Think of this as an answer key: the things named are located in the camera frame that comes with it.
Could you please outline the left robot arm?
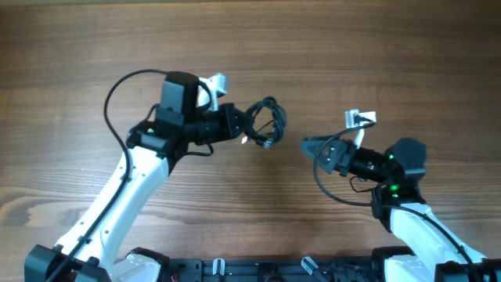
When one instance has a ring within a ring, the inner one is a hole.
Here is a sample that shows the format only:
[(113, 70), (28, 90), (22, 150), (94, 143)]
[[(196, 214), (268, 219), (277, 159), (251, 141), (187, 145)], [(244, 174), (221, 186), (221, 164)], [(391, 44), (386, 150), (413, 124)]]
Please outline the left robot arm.
[(160, 102), (119, 139), (121, 159), (98, 197), (52, 248), (35, 245), (24, 262), (26, 281), (170, 281), (169, 257), (145, 248), (117, 259), (119, 248), (144, 204), (193, 155), (190, 144), (214, 143), (250, 134), (252, 118), (231, 103), (224, 74), (200, 78), (161, 71)]

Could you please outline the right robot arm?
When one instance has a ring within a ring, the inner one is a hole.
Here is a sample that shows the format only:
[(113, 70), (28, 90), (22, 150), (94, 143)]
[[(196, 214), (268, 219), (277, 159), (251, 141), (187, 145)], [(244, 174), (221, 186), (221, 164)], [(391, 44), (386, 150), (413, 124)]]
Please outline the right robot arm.
[(470, 248), (434, 216), (422, 198), (419, 182), (425, 176), (426, 147), (403, 138), (384, 153), (357, 147), (335, 136), (309, 137), (301, 150), (314, 168), (352, 174), (376, 183), (367, 205), (384, 228), (405, 247), (373, 252), (374, 269), (382, 281), (498, 281), (500, 260)]

